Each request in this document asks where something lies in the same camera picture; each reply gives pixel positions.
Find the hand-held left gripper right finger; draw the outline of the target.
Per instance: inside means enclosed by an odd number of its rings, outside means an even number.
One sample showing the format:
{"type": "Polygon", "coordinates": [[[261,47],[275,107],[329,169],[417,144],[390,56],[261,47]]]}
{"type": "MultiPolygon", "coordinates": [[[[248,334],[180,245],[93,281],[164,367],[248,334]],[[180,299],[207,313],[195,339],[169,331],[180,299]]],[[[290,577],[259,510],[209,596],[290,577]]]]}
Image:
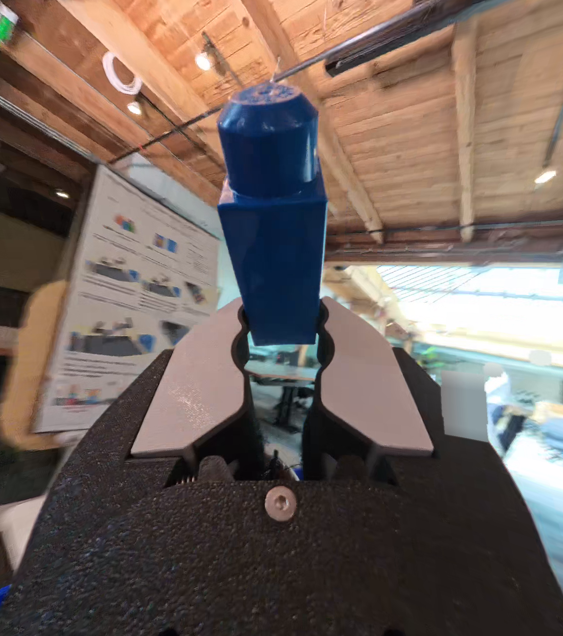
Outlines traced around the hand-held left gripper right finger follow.
{"type": "Polygon", "coordinates": [[[345,457],[372,480],[392,458],[433,457],[434,444],[393,347],[333,298],[320,302],[318,361],[305,421],[305,479],[329,480],[345,457]]]}

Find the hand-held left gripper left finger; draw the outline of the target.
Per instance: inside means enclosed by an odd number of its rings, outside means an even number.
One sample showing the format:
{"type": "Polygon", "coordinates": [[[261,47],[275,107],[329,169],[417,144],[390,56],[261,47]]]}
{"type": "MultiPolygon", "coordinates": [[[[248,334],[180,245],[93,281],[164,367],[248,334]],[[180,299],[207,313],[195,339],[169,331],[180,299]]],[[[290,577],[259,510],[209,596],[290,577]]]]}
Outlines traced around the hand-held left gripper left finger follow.
{"type": "Polygon", "coordinates": [[[197,473],[201,461],[222,457],[236,478],[263,473],[263,439],[250,380],[248,322],[234,299],[174,346],[139,432],[133,458],[179,457],[197,473]]]}

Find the blue mega block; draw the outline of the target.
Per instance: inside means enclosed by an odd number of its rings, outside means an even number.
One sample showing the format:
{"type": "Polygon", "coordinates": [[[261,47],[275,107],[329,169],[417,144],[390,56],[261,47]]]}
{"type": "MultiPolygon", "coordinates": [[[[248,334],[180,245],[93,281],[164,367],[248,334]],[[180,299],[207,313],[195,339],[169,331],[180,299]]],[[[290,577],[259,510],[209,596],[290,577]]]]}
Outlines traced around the blue mega block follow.
{"type": "Polygon", "coordinates": [[[227,171],[217,211],[254,344],[312,345],[328,205],[317,109],[266,82],[235,93],[217,128],[227,171]]]}

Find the long wooden office desk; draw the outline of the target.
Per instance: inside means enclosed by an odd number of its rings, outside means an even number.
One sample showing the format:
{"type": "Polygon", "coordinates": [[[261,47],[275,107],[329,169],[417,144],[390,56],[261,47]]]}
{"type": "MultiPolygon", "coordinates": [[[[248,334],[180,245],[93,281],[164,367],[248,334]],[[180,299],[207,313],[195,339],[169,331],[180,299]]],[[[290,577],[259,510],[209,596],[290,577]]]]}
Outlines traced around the long wooden office desk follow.
{"type": "Polygon", "coordinates": [[[289,433],[300,433],[302,425],[294,421],[293,414],[296,411],[307,414],[311,405],[306,406],[305,401],[313,399],[317,370],[254,360],[246,363],[245,370],[254,384],[281,391],[270,424],[289,433]]]}

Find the instruction poster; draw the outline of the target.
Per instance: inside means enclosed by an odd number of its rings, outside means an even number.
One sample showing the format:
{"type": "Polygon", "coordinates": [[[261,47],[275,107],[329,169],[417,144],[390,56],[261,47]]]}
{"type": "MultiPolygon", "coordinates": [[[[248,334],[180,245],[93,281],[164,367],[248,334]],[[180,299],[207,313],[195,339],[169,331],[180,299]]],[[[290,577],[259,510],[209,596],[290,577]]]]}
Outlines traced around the instruction poster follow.
{"type": "Polygon", "coordinates": [[[90,428],[217,306],[219,240],[99,166],[50,357],[36,434],[90,428]]]}

